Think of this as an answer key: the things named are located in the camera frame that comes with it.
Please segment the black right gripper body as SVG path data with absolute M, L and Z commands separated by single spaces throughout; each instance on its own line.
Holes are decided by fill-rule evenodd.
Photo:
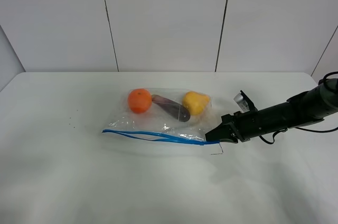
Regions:
M 222 123 L 228 123 L 231 126 L 238 142 L 246 142 L 253 137 L 264 134 L 261 110 L 247 113 L 237 112 L 233 115 L 227 114 L 223 115 L 221 119 Z

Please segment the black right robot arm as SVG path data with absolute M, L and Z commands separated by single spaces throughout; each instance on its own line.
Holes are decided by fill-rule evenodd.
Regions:
M 223 115 L 221 124 L 206 133 L 206 141 L 236 144 L 254 137 L 263 139 L 266 134 L 276 136 L 292 128 L 307 131 L 309 125 L 320 123 L 337 112 L 336 74 L 330 72 L 314 89 L 262 110 L 258 110 L 243 91 L 239 92 L 234 100 L 241 110 Z

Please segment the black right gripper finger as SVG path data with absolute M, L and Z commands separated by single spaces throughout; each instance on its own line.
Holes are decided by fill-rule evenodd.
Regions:
M 236 135 L 229 128 L 215 128 L 205 134 L 205 139 L 207 142 L 238 143 Z
M 221 123 L 216 128 L 208 132 L 210 136 L 229 136 L 231 135 L 231 126 L 228 123 Z

